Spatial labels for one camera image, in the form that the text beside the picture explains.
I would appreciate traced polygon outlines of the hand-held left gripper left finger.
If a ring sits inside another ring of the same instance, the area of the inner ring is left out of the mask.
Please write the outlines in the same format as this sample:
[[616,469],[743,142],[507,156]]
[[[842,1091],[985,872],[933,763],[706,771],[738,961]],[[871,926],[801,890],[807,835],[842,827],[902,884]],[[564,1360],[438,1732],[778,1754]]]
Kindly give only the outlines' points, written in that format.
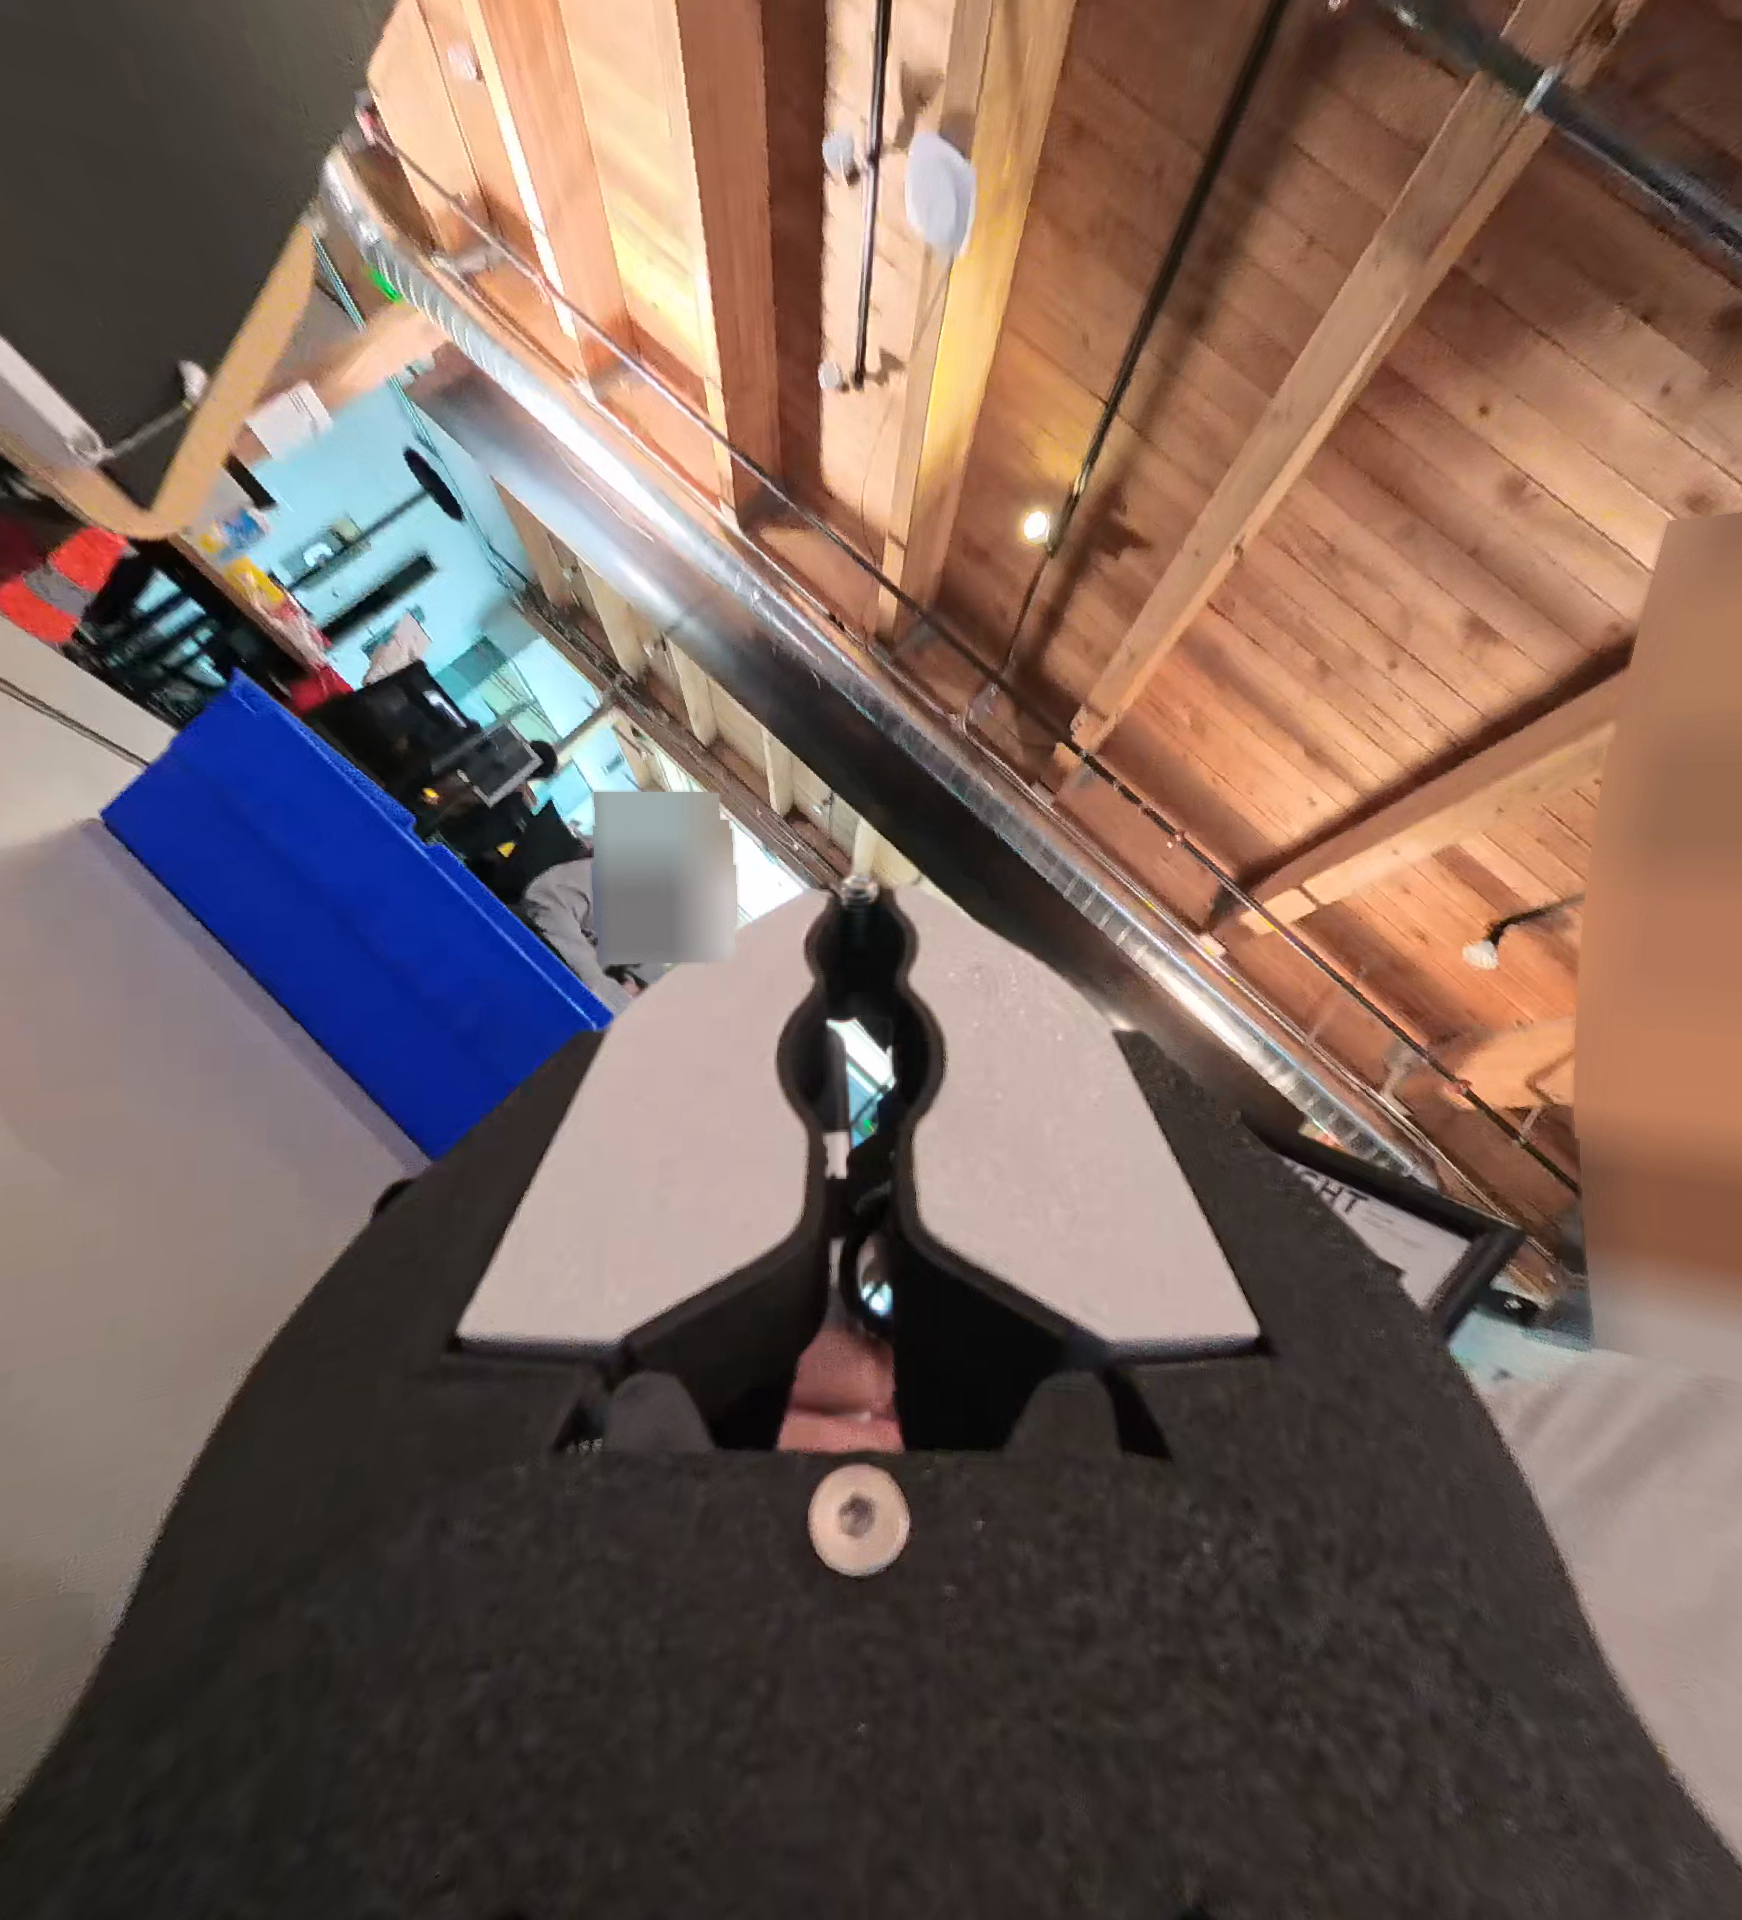
[[798,897],[619,1013],[455,1326],[461,1351],[677,1379],[756,1446],[825,1314],[825,1140],[785,1065],[820,1015]]

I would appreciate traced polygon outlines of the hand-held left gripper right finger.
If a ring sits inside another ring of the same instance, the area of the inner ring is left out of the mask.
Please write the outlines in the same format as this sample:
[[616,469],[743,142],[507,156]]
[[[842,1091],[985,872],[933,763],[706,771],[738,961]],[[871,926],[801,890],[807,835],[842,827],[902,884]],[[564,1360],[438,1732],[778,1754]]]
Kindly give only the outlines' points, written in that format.
[[950,901],[891,912],[925,1058],[891,1186],[907,1451],[1165,1452],[1139,1372],[1260,1322],[1113,1025]]

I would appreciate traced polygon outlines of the blue plastic bin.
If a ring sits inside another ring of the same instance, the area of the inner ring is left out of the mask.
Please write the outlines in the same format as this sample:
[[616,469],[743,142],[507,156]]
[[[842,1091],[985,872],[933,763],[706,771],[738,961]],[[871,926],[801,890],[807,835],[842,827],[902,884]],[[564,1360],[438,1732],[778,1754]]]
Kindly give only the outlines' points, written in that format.
[[430,1157],[612,1020],[450,848],[242,677],[100,820]]

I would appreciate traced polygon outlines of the black-framed marker sign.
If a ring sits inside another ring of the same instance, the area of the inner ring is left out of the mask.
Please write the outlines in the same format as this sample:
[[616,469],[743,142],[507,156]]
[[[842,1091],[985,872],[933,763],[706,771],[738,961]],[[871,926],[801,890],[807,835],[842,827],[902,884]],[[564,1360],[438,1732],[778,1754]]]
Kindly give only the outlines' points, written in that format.
[[1444,1342],[1526,1245],[1513,1224],[1407,1174],[1257,1120],[1245,1121],[1388,1268]]

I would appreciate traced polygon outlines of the black round-top stand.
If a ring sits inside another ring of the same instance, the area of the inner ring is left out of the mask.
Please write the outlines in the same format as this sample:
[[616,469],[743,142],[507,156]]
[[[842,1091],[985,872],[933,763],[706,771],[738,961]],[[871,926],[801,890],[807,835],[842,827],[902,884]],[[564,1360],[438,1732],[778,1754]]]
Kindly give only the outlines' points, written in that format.
[[305,566],[301,570],[303,579],[308,579],[312,573],[331,572],[339,564],[348,564],[373,539],[377,539],[377,536],[389,532],[389,528],[400,524],[404,517],[421,509],[433,509],[451,524],[465,521],[467,512],[463,501],[454,492],[446,472],[433,459],[430,459],[418,447],[405,447],[404,469],[410,479],[410,488],[389,509],[370,519],[334,519],[325,533],[307,546]]

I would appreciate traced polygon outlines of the orange traffic cone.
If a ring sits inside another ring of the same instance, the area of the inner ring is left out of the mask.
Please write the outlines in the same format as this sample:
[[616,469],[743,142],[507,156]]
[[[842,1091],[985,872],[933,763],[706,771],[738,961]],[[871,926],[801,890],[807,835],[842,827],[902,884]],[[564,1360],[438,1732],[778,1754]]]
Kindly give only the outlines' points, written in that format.
[[83,528],[48,546],[42,528],[0,519],[0,617],[52,649],[79,635],[91,603],[131,551],[99,528]]

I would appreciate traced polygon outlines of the white ceiling disc device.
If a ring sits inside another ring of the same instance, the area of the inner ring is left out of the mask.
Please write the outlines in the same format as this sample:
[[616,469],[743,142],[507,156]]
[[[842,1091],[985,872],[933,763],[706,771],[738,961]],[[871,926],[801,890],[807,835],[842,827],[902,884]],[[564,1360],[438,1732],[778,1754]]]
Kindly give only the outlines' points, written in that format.
[[977,172],[942,132],[917,131],[904,151],[902,213],[910,234],[944,261],[961,258],[977,219]]

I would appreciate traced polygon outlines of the wood-rimmed black tablet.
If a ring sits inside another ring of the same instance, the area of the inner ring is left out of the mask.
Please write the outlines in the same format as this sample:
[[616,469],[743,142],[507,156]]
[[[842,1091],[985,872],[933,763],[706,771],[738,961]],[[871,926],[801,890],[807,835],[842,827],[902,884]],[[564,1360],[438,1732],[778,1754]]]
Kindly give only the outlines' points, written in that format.
[[0,2],[0,336],[105,440],[105,468],[0,456],[127,537],[197,521],[312,285],[322,163],[389,2]]

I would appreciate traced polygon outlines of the silver ventilation duct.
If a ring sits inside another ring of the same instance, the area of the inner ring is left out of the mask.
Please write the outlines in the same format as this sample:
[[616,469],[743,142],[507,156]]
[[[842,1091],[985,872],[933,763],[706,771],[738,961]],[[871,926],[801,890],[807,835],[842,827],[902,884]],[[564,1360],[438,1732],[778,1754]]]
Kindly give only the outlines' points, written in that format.
[[329,223],[467,364],[433,403],[444,431],[858,820],[1171,1058],[1213,1070],[1228,1053],[1219,1081],[1252,1076],[1345,1149],[1434,1186],[1422,1130],[1320,1059],[971,733],[918,673],[913,633],[894,649],[858,637],[629,425],[539,367],[463,275],[395,227],[352,152],[326,156],[319,190]]

